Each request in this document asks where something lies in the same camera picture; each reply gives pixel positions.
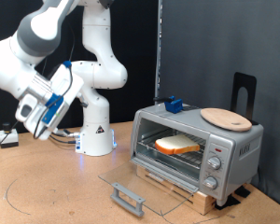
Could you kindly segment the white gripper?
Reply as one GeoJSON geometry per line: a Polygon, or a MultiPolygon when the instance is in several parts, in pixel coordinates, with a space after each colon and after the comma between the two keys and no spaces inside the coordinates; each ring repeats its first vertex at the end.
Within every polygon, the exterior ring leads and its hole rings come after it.
{"type": "MultiPolygon", "coordinates": [[[[47,140],[76,97],[82,107],[88,107],[83,95],[78,96],[83,84],[83,79],[72,72],[70,63],[61,64],[50,80],[36,74],[21,95],[16,119],[34,139],[47,140]]],[[[64,129],[62,134],[70,137],[71,133],[64,129]]]]}

